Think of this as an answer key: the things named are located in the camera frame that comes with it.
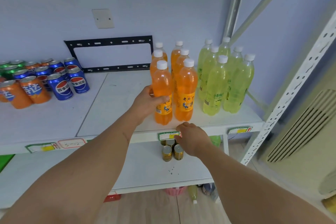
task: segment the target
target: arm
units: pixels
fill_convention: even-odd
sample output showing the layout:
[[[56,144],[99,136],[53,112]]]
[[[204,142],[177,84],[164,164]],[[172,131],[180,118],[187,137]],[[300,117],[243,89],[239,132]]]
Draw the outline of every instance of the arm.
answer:
[[[175,139],[186,153],[198,157],[210,171],[232,224],[334,223],[308,202],[227,156],[200,127],[184,122],[176,130],[182,137]]]
[[[135,128],[166,101],[150,93],[145,87],[110,127],[37,179],[0,223],[92,223],[120,175]]]

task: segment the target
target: vent grille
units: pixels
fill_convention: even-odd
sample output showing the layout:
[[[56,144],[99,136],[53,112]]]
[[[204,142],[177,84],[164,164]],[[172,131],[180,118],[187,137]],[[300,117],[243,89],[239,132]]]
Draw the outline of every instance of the vent grille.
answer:
[[[336,112],[336,90],[323,90],[268,155],[268,162],[288,158],[307,144]]]
[[[318,192],[321,195],[327,195],[336,190],[336,169],[328,174],[320,184]]]

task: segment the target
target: person's right arm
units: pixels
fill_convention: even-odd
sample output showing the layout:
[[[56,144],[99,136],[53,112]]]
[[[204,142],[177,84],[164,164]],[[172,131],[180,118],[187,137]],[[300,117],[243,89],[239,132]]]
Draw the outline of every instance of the person's right arm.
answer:
[[[215,147],[207,134],[184,122],[176,128],[176,141],[189,155],[198,157],[210,171],[232,224],[331,224],[324,213],[281,188]]]

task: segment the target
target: black metal bracket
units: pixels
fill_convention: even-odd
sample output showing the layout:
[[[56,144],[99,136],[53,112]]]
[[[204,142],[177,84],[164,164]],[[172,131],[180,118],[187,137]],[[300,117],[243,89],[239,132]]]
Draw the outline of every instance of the black metal bracket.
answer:
[[[112,46],[112,45],[126,45],[126,44],[150,44],[150,55],[153,53],[153,37],[146,36],[130,36],[130,37],[114,37],[114,38],[100,38],[100,39],[84,39],[64,41],[67,45],[71,56],[77,59],[74,48],[95,47],[95,46]],[[113,71],[133,71],[133,70],[149,70],[150,63],[132,64],[120,66],[103,66],[103,67],[82,67],[84,73],[92,72],[113,72]]]

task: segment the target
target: beige floor air conditioner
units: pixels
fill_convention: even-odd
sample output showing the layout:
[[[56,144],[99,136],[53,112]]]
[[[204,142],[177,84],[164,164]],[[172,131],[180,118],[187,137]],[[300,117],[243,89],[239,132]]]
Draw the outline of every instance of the beige floor air conditioner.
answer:
[[[314,196],[336,194],[336,62],[261,156],[269,168]]]

